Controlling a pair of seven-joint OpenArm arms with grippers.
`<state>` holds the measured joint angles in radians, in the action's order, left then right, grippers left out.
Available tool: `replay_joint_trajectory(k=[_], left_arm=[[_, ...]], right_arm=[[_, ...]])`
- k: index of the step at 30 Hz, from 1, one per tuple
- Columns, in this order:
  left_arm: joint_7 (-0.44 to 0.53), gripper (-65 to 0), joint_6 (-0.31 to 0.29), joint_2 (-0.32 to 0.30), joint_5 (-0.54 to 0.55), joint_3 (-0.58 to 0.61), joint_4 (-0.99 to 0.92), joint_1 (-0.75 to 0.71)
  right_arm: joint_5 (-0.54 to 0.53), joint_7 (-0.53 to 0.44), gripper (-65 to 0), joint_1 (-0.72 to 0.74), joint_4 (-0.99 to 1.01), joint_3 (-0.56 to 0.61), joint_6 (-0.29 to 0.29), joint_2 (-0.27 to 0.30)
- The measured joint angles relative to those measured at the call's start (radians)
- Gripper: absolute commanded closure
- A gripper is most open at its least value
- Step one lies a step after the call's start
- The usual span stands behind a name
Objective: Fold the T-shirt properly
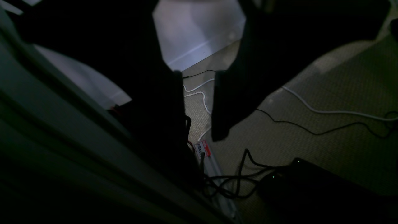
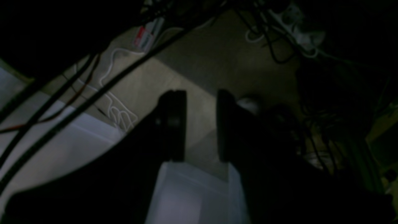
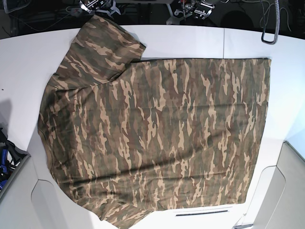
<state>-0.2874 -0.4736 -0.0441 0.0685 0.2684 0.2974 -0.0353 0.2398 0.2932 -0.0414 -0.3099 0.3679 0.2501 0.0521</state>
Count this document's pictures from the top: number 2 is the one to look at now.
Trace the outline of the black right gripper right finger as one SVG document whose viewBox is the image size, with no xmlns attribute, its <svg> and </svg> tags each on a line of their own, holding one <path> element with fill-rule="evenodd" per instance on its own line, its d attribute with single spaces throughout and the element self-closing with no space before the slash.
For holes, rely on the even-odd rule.
<svg viewBox="0 0 398 224">
<path fill-rule="evenodd" d="M 236 222 L 276 223 L 286 201 L 294 147 L 225 89 L 217 93 L 216 123 L 219 159 L 229 166 L 230 212 Z"/>
</svg>

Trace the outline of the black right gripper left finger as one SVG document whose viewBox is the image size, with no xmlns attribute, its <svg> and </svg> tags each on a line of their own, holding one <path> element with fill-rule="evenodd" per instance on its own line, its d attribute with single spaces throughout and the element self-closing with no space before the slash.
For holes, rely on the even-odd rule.
<svg viewBox="0 0 398 224">
<path fill-rule="evenodd" d="M 138 144 L 123 172 L 124 224 L 145 223 L 161 166 L 184 161 L 186 120 L 186 91 L 168 91 L 132 131 Z"/>
</svg>

